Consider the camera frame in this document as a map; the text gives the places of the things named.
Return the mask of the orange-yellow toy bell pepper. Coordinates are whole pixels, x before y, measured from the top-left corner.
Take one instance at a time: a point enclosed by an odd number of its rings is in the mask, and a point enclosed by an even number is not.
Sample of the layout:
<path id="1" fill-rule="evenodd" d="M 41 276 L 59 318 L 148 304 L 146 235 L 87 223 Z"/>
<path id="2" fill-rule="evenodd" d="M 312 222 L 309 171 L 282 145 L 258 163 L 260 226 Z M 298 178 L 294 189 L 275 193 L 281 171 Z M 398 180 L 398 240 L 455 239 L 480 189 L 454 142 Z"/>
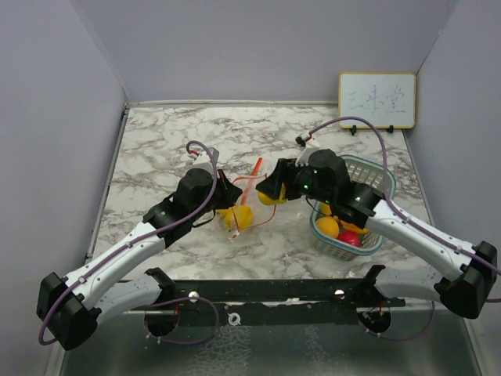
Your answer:
<path id="1" fill-rule="evenodd" d="M 320 233 L 326 237 L 336 239 L 339 236 L 340 228 L 337 221 L 333 217 L 323 216 L 315 221 L 315 224 Z"/>

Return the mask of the yellow toy bell pepper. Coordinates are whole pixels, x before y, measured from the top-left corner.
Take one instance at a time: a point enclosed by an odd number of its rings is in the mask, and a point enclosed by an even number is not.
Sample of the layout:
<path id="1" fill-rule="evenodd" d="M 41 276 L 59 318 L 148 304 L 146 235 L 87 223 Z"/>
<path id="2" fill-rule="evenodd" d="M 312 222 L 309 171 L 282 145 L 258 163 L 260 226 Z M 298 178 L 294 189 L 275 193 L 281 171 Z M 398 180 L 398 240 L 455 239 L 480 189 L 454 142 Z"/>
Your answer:
<path id="1" fill-rule="evenodd" d="M 232 208 L 232 219 L 238 231 L 250 226 L 253 222 L 253 212 L 248 205 L 237 205 Z"/>

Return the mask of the clear orange-zip bag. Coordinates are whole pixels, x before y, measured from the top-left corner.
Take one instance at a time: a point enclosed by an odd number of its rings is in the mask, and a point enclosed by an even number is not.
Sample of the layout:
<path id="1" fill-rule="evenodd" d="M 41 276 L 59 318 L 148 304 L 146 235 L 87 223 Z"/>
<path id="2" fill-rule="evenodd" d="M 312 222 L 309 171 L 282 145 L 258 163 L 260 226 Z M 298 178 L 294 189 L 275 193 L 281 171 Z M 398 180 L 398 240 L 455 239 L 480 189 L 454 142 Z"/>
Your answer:
<path id="1" fill-rule="evenodd" d="M 302 200 L 288 201 L 285 204 L 262 203 L 260 193 L 256 189 L 261 181 L 267 178 L 274 169 L 274 162 L 259 156 L 256 157 L 249 170 L 238 174 L 232 181 L 243 194 L 234 206 L 248 205 L 253 212 L 253 222 L 241 231 L 236 229 L 233 220 L 232 230 L 229 231 L 231 241 L 241 241 L 252 234 L 270 237 L 280 234 L 303 234 L 308 230 L 308 206 Z"/>

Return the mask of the yellow toy apple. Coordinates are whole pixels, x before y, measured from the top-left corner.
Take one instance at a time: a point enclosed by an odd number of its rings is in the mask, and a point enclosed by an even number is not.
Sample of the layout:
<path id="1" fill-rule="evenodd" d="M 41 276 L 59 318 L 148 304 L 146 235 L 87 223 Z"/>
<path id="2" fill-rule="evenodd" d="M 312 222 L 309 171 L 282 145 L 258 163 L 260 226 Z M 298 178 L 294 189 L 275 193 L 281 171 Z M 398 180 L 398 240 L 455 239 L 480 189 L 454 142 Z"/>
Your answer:
<path id="1" fill-rule="evenodd" d="M 232 230 L 233 211 L 231 208 L 219 209 L 216 213 L 222 218 L 223 223 L 228 231 Z"/>

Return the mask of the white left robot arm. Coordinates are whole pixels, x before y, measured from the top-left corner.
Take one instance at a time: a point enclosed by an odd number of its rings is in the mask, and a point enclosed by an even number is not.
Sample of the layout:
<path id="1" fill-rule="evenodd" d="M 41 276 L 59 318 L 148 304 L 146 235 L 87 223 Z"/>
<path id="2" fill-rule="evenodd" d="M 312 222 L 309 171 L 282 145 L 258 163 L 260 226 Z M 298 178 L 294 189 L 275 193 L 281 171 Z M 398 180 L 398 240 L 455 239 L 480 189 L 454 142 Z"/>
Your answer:
<path id="1" fill-rule="evenodd" d="M 85 343 L 100 324 L 131 309 L 164 309 L 181 302 L 199 302 L 182 293 L 160 268 L 123 282 L 140 263 L 166 250 L 188 234 L 203 215 L 234 206 L 243 191 L 221 170 L 191 168 L 174 193 L 155 204 L 122 240 L 90 263 L 60 277 L 46 276 L 40 285 L 37 316 L 42 321 L 38 340 L 52 341 L 65 350 Z"/>

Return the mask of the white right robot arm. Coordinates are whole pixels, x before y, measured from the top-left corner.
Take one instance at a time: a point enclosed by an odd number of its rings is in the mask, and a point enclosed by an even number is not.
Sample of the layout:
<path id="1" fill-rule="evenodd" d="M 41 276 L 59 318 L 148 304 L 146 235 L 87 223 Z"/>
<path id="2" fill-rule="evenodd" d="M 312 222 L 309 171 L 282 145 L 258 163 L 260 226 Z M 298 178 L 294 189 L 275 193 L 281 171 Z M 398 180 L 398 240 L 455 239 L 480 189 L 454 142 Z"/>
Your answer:
<path id="1" fill-rule="evenodd" d="M 382 269 L 359 288 L 368 306 L 378 306 L 386 298 L 411 297 L 440 302 L 458 316 L 476 319 L 500 274 L 493 245 L 450 237 L 416 219 L 387 194 L 351 180 L 344 159 L 332 150 L 280 158 L 256 189 L 274 203 L 307 197 L 328 204 L 339 219 L 386 237 L 434 268 L 433 273 L 411 277 Z"/>

